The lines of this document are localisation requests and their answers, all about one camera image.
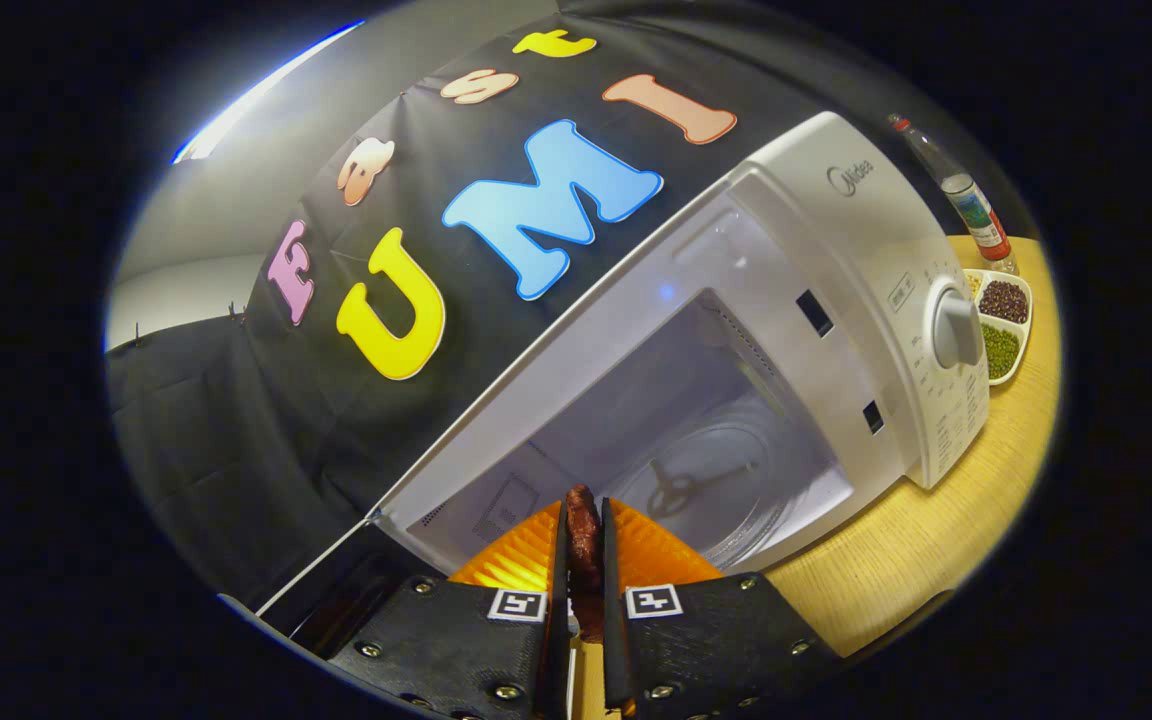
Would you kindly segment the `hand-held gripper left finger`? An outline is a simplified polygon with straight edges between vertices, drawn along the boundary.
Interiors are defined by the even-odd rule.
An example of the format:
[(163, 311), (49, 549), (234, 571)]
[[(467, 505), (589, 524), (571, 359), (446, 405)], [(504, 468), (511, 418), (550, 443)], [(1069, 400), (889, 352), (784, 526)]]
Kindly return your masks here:
[(571, 652), (564, 507), (500, 538), (467, 579), (399, 579), (329, 665), (439, 719), (568, 719)]

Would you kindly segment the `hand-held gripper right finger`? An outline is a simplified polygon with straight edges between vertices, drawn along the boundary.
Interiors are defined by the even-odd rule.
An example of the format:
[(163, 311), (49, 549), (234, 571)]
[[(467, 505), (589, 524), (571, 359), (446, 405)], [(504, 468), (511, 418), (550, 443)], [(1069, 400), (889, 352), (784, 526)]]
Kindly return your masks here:
[(602, 501), (605, 703), (626, 719), (786, 719), (844, 659), (759, 571), (723, 575)]

